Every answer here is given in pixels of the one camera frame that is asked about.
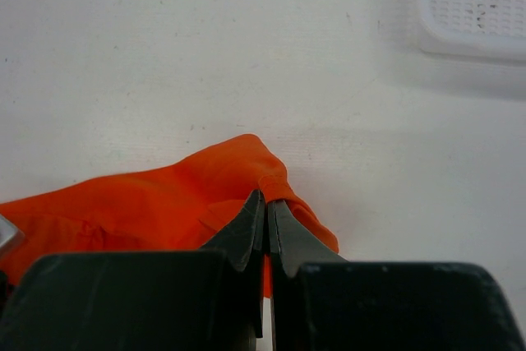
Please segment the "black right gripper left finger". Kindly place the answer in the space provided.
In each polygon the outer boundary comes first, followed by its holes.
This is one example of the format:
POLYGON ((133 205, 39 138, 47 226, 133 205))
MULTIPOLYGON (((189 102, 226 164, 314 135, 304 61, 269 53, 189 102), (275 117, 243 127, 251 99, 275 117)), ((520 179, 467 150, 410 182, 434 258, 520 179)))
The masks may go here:
POLYGON ((234 276, 227 301, 238 303, 256 339, 263 335, 265 215, 264 195, 254 190, 238 214, 201 246, 225 254, 234 276))

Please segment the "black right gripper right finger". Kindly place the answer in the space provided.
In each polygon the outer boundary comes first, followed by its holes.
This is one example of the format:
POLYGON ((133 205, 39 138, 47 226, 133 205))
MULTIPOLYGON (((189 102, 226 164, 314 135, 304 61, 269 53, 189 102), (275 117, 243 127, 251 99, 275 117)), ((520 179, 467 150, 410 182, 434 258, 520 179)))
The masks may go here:
POLYGON ((301 224, 285 201, 268 205, 267 226, 273 349, 308 350, 309 298, 302 285, 301 268, 305 264, 344 263, 345 259, 301 224))

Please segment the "orange t shirt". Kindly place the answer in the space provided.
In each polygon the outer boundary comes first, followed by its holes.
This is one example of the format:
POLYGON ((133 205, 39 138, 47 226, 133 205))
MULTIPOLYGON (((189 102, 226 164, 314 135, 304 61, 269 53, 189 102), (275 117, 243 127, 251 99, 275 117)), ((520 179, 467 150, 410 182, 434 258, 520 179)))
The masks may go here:
POLYGON ((241 210, 251 192, 285 201, 329 249, 336 236, 288 183, 288 171, 258 136, 244 134, 169 166, 77 183, 4 202, 23 241, 1 259, 12 284, 40 257, 64 252, 197 249, 241 210))

